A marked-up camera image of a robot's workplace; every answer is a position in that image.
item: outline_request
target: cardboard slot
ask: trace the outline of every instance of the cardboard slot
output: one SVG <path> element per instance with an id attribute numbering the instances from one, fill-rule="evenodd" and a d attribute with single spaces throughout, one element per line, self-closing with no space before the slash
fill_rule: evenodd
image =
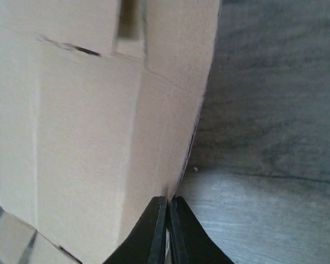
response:
<path id="1" fill-rule="evenodd" d="M 137 27 L 138 0 L 122 0 L 118 37 L 123 39 L 138 39 Z"/>

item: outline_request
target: black clamp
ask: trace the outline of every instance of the black clamp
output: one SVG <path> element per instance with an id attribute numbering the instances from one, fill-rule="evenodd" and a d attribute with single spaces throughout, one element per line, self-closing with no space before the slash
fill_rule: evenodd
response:
<path id="1" fill-rule="evenodd" d="M 209 238 L 183 197 L 153 197 L 125 241 L 103 264 L 234 264 Z"/>

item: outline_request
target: cardboard box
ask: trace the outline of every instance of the cardboard box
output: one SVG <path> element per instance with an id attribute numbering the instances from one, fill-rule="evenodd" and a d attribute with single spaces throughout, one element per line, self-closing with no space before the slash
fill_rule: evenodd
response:
<path id="1" fill-rule="evenodd" d="M 77 264 L 37 230 L 0 208 L 0 263 Z"/>
<path id="2" fill-rule="evenodd" d="M 220 1 L 135 1 L 134 38 L 121 6 L 0 1 L 0 205 L 83 263 L 178 184 Z"/>

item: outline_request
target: laminate flooring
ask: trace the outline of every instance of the laminate flooring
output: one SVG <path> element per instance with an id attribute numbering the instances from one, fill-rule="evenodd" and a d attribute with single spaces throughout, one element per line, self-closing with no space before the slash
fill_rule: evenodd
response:
<path id="1" fill-rule="evenodd" d="M 223 0 L 177 194 L 236 264 L 330 264 L 330 0 Z"/>

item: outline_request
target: gray floor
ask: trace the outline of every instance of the gray floor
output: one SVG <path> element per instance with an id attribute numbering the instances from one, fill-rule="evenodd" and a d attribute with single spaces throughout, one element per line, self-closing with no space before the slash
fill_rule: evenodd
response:
<path id="1" fill-rule="evenodd" d="M 237 264 L 330 263 L 330 0 L 223 1 L 178 194 Z"/>

